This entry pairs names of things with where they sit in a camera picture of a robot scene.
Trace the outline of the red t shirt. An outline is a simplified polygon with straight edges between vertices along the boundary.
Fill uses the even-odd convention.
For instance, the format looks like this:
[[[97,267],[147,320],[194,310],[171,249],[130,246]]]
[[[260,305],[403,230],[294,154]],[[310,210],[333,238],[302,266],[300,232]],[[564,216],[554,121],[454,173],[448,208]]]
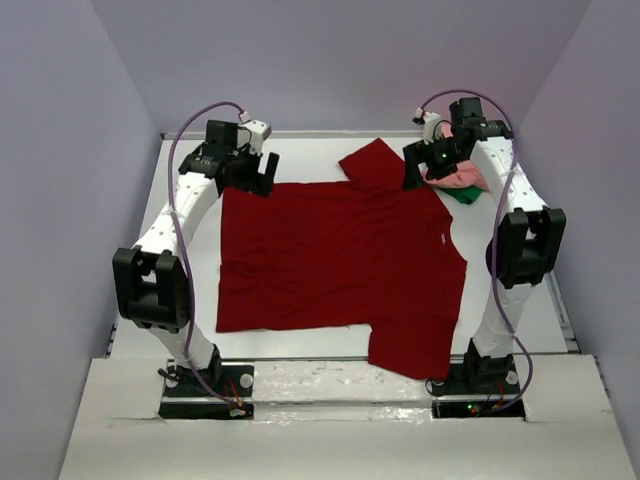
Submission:
[[[432,189],[403,189],[403,160],[382,140],[339,168],[339,182],[223,194],[216,329],[368,325],[371,364],[442,380],[467,269],[452,216]]]

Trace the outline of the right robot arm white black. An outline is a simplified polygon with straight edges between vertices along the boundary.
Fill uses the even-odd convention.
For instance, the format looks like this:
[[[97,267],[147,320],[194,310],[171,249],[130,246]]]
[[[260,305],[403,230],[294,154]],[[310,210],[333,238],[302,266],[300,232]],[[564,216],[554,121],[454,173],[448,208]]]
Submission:
[[[422,138],[403,149],[404,189],[442,179],[468,160],[496,204],[486,249],[491,290],[484,314],[462,361],[450,366],[445,379],[427,381],[436,397],[521,391],[525,383],[514,361],[514,351],[523,346],[517,327],[526,302],[555,266],[567,223],[564,211],[536,193],[520,166],[510,122],[487,119],[482,103],[477,95],[462,97],[450,105],[447,118],[419,107],[413,121]]]

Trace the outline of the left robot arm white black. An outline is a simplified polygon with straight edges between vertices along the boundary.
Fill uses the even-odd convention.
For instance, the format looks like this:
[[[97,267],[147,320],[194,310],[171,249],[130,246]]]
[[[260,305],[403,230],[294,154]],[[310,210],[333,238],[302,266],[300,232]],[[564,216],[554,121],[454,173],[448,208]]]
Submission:
[[[210,120],[205,139],[179,166],[170,166],[168,199],[130,248],[114,253],[119,314],[155,336],[195,392],[209,395],[221,383],[217,346],[195,322],[195,293],[187,247],[205,214],[228,188],[266,197],[279,162],[263,154],[269,123],[242,115],[239,122]]]

